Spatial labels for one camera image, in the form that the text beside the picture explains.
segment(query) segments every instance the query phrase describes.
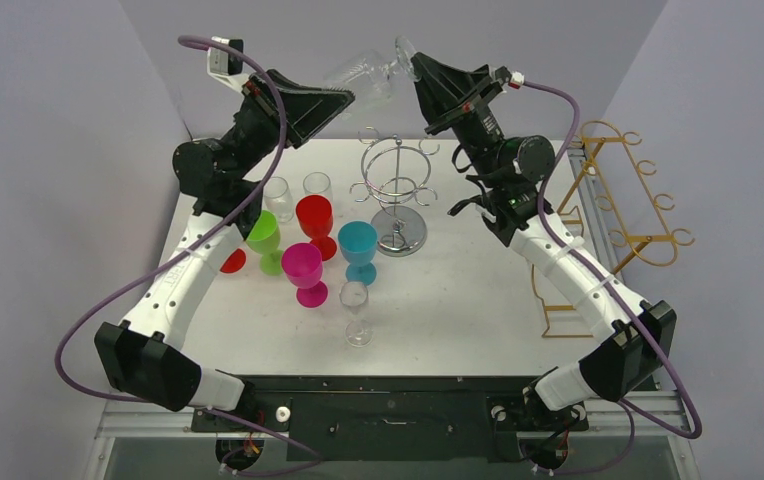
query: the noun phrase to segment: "white backdrop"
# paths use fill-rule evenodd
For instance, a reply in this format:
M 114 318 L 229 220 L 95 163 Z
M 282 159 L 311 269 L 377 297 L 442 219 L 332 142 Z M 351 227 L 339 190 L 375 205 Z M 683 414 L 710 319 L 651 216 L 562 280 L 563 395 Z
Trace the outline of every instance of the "white backdrop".
M 318 85 L 326 72 L 362 50 L 393 59 L 394 37 L 442 63 L 473 70 L 507 65 L 533 81 L 574 93 L 599 118 L 617 90 L 665 0 L 120 0 L 164 79 L 182 118 L 197 135 L 225 132 L 238 95 L 205 75 L 202 55 L 176 44 L 180 34 L 240 37 L 265 68 Z M 355 138 L 372 125 L 406 137 L 423 135 L 414 87 L 399 82 L 392 103 L 349 122 L 333 122 L 321 138 Z M 508 134 L 564 136 L 563 100 L 540 92 L 495 102 Z
M 103 402 L 58 379 L 53 351 L 157 261 L 186 139 L 116 0 L 0 0 L 0 478 L 81 478 Z M 103 388 L 97 322 L 66 364 Z
M 701 473 L 764 478 L 764 2 L 668 2 L 605 117 L 641 132 L 637 158 L 676 199 L 667 218 L 697 238 L 672 267 L 624 272 L 679 316 L 671 357 L 706 423 Z M 616 160 L 606 173 L 627 193 L 637 180 Z M 650 213 L 629 210 L 638 226 Z

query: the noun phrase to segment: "white connector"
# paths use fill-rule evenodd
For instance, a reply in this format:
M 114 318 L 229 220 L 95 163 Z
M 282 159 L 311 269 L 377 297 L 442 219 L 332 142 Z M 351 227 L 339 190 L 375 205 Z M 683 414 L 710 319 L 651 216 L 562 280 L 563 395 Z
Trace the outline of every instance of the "white connector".
M 476 208 L 476 211 L 479 212 L 480 215 L 482 215 L 486 220 L 488 220 L 491 223 L 497 223 L 497 217 L 491 214 L 488 210 L 485 209 L 485 207 L 482 207 L 480 205 L 473 205 L 474 208 Z
M 229 38 L 211 37 L 215 42 L 229 45 Z M 248 73 L 229 74 L 229 54 L 217 48 L 209 48 L 206 54 L 208 75 L 232 90 L 243 93 L 244 84 L 249 80 Z
M 517 90 L 523 86 L 524 77 L 520 72 L 512 72 L 512 78 L 509 80 L 509 86 Z
M 563 365 L 547 374 L 535 384 L 535 392 L 554 412 L 597 395 L 582 377 L 579 362 Z

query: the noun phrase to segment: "table surface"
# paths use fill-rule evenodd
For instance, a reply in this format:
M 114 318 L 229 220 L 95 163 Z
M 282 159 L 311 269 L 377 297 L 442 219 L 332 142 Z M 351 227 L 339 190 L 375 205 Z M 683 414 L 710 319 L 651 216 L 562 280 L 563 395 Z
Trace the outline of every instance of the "table surface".
M 417 141 L 404 144 L 417 146 Z M 423 192 L 421 199 L 430 206 L 409 206 L 426 220 L 428 239 L 408 257 L 376 255 L 378 278 L 370 286 L 365 310 L 375 330 L 368 346 L 352 347 L 344 337 L 349 315 L 337 292 L 345 282 L 347 262 L 340 252 L 325 264 L 323 281 L 329 298 L 319 308 L 306 309 L 296 302 L 296 289 L 287 279 L 261 273 L 258 255 L 244 246 L 246 266 L 214 280 L 182 351 L 202 366 L 235 374 L 428 376 L 540 375 L 591 351 L 595 346 L 591 338 L 542 338 L 545 320 L 532 293 L 526 260 L 506 249 L 472 208 L 455 218 L 447 215 L 457 201 L 478 192 L 450 165 L 456 145 L 452 140 L 424 142 L 426 150 L 440 146 L 430 157 L 427 184 L 439 198 Z M 354 201 L 363 197 L 364 187 L 349 193 L 350 185 L 361 180 L 359 165 L 366 147 L 357 140 L 312 140 L 298 150 L 286 150 L 276 171 L 287 179 L 295 201 L 302 198 L 307 174 L 329 175 L 334 190 L 333 238 L 345 223 L 370 221 L 379 211 L 372 199 Z M 271 158 L 248 178 L 260 178 Z M 420 157 L 404 156 L 402 173 L 422 179 L 426 164 Z M 371 171 L 374 182 L 393 176 L 393 159 L 380 159 Z M 557 205 L 572 182 L 565 157 L 550 182 L 548 200 Z M 164 260 L 182 235 L 193 201 L 184 195 L 178 200 Z M 579 205 L 577 194 L 569 205 Z M 296 218 L 280 228 L 283 249 L 308 241 Z M 539 282 L 545 298 L 566 303 L 546 283 Z M 584 324 L 576 330 L 585 333 Z

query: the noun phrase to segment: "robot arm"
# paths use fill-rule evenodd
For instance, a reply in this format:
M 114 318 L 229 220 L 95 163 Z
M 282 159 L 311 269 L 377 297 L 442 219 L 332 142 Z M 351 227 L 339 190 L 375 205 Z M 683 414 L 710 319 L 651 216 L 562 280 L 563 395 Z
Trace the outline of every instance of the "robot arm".
M 524 390 L 527 412 L 545 423 L 561 417 L 582 400 L 599 396 L 617 401 L 661 366 L 652 348 L 627 318 L 614 298 L 585 265 L 571 255 L 582 255 L 612 282 L 667 353 L 676 314 L 665 302 L 653 306 L 636 292 L 617 282 L 564 227 L 559 216 L 544 202 L 551 230 L 567 243 L 552 240 L 539 218 L 538 184 L 552 172 L 555 152 L 541 136 L 506 138 L 488 104 L 508 84 L 519 88 L 523 76 L 505 67 L 484 65 L 468 72 L 458 70 L 418 52 L 411 58 L 420 110 L 435 135 L 452 129 L 460 149 L 470 158 L 467 167 L 456 165 L 465 179 L 477 185 L 480 195 L 464 199 L 449 212 L 457 215 L 473 204 L 483 223 L 503 245 L 534 264 L 571 302 L 600 345 L 585 358 L 556 368 Z
M 241 46 L 239 40 L 215 40 Z M 155 278 L 119 325 L 102 324 L 94 344 L 111 386 L 118 390 L 173 411 L 188 405 L 207 406 L 246 416 L 254 408 L 253 386 L 201 368 L 181 349 L 194 312 L 217 272 L 258 220 L 261 200 L 250 203 L 196 250 L 191 251 L 190 245 L 252 193 L 258 183 L 244 177 L 276 147 L 279 116 L 264 81 L 252 75 L 241 83 L 245 75 L 240 66 L 221 63 L 215 49 L 208 53 L 208 72 L 233 89 L 240 85 L 244 100 L 235 125 L 222 138 L 187 142 L 173 153 L 179 189 L 197 199 L 173 252 L 186 256 Z M 286 146 L 305 144 L 355 99 L 351 92 L 305 87 L 276 70 L 267 73 L 285 105 Z

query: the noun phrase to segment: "glass base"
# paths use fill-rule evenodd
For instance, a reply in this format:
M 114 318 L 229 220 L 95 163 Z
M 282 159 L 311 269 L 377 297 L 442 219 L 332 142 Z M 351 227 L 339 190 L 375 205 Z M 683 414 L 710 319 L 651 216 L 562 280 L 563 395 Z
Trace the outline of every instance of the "glass base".
M 365 285 L 370 285 L 376 281 L 376 266 L 372 263 L 360 267 L 350 265 L 347 267 L 347 281 L 361 282 Z
M 324 262 L 334 257 L 335 253 L 338 252 L 338 244 L 331 237 L 313 238 L 310 243 L 320 250 Z
M 288 223 L 293 219 L 294 219 L 293 210 L 285 212 L 285 213 L 276 214 L 276 221 L 279 223 Z
M 268 253 L 261 257 L 258 262 L 259 268 L 266 275 L 277 276 L 282 274 L 282 254 L 285 253 L 282 250 L 276 250 L 275 252 Z
M 373 327 L 366 320 L 353 320 L 344 330 L 347 343 L 354 347 L 364 347 L 373 340 Z
M 329 296 L 329 288 L 323 282 L 311 288 L 298 288 L 297 301 L 305 308 L 317 308 L 323 305 Z

